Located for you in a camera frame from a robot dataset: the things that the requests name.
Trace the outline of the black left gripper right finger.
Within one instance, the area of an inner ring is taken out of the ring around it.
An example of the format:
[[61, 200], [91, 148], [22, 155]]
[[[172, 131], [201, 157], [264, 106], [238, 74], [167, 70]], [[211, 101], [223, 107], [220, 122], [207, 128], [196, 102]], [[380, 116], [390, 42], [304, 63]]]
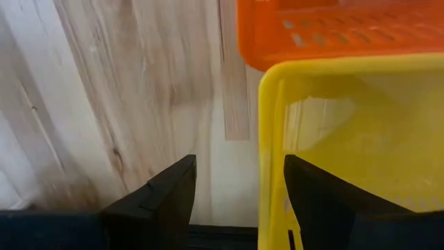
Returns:
[[443, 212], [413, 212], [299, 158], [284, 179], [304, 249], [443, 249]]

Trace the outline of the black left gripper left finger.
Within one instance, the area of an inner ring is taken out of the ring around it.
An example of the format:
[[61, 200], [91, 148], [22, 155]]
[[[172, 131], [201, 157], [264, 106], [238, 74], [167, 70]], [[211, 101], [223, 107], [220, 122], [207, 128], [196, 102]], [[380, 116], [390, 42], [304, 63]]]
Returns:
[[3, 210], [2, 249], [184, 249], [196, 193], [196, 156], [97, 211]]

